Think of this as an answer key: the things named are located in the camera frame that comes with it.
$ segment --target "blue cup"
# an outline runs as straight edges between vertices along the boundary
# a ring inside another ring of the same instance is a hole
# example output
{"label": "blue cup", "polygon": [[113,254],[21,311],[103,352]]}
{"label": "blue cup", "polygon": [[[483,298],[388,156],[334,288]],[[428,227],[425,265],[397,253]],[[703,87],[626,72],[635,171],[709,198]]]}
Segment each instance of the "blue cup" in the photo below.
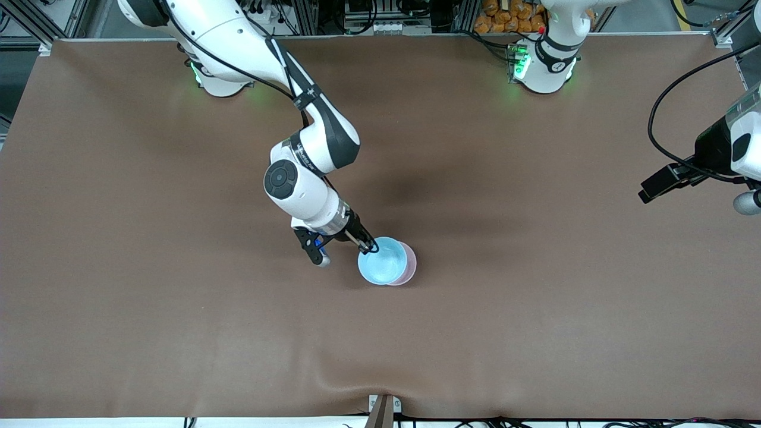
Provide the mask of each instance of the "blue cup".
{"label": "blue cup", "polygon": [[417,260],[412,248],[393,238],[375,239],[377,253],[359,254],[359,273],[377,286],[400,286],[415,274]]}

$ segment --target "brown tablecloth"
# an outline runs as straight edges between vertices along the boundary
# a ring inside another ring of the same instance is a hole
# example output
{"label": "brown tablecloth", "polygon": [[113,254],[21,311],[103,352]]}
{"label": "brown tablecloth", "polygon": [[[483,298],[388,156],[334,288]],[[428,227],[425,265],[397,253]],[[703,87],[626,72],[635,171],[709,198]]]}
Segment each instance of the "brown tablecloth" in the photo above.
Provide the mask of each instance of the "brown tablecloth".
{"label": "brown tablecloth", "polygon": [[[460,37],[286,42],[362,138],[331,175],[419,271],[313,267],[262,189],[299,126],[257,85],[195,86],[174,43],[56,43],[0,153],[0,415],[761,418],[759,219],[708,182],[649,206],[657,95],[709,37],[590,37],[530,94]],[[743,91],[664,103],[687,156]]]}

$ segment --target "green led light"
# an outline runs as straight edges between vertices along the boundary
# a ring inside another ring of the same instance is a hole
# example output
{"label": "green led light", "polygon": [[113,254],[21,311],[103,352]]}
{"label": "green led light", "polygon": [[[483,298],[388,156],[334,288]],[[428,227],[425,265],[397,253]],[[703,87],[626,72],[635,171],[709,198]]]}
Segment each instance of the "green led light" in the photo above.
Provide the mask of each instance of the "green led light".
{"label": "green led light", "polygon": [[198,82],[198,84],[202,85],[202,83],[201,83],[201,76],[199,76],[199,74],[198,74],[198,69],[196,68],[196,65],[191,62],[190,63],[190,68],[193,70],[193,74],[196,75],[196,81]]}
{"label": "green led light", "polygon": [[568,66],[568,74],[565,75],[565,80],[568,80],[573,75],[573,66],[576,65],[576,59],[571,62],[571,65]]}
{"label": "green led light", "polygon": [[524,54],[523,58],[518,62],[518,64],[515,66],[515,78],[522,79],[526,77],[526,71],[528,70],[528,66],[531,64],[531,55]]}

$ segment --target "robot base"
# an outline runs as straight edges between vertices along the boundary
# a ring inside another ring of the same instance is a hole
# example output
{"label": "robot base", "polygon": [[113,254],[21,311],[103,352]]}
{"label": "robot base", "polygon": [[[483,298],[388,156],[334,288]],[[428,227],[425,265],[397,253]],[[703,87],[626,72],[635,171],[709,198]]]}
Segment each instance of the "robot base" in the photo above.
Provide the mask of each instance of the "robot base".
{"label": "robot base", "polygon": [[529,40],[522,40],[517,43],[518,52],[515,53],[517,62],[511,67],[512,78],[520,82],[529,91],[538,94],[551,94],[562,88],[570,78],[576,60],[565,66],[560,72],[550,72],[547,66],[539,61],[536,55],[535,43]]}
{"label": "robot base", "polygon": [[214,97],[232,97],[245,88],[248,83],[239,83],[234,81],[224,81],[220,78],[196,73],[196,81],[201,88]]}

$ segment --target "robotic arm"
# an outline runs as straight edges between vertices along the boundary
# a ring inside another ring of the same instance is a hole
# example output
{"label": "robotic arm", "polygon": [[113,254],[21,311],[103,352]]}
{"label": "robotic arm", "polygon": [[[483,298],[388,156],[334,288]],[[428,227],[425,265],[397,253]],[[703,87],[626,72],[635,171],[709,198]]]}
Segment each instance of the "robotic arm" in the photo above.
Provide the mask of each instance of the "robotic arm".
{"label": "robotic arm", "polygon": [[620,5],[628,0],[542,0],[549,15],[543,35],[518,42],[515,80],[540,94],[558,91],[571,78],[576,54],[592,20],[587,9]]}
{"label": "robotic arm", "polygon": [[[761,5],[756,5],[753,18],[761,31]],[[674,189],[697,186],[709,178],[706,173],[722,174],[731,183],[746,184],[750,189],[735,198],[735,210],[745,216],[761,213],[761,83],[698,136],[695,153],[684,163],[695,168],[677,162],[643,181],[642,202],[650,203]]]}
{"label": "robotic arm", "polygon": [[325,175],[351,164],[359,136],[296,58],[254,30],[235,0],[118,0],[133,24],[177,39],[200,85],[216,97],[260,81],[291,89],[294,105],[312,124],[275,145],[264,177],[269,198],[291,216],[291,227],[312,263],[330,263],[323,246],[351,241],[362,253],[375,241]]}

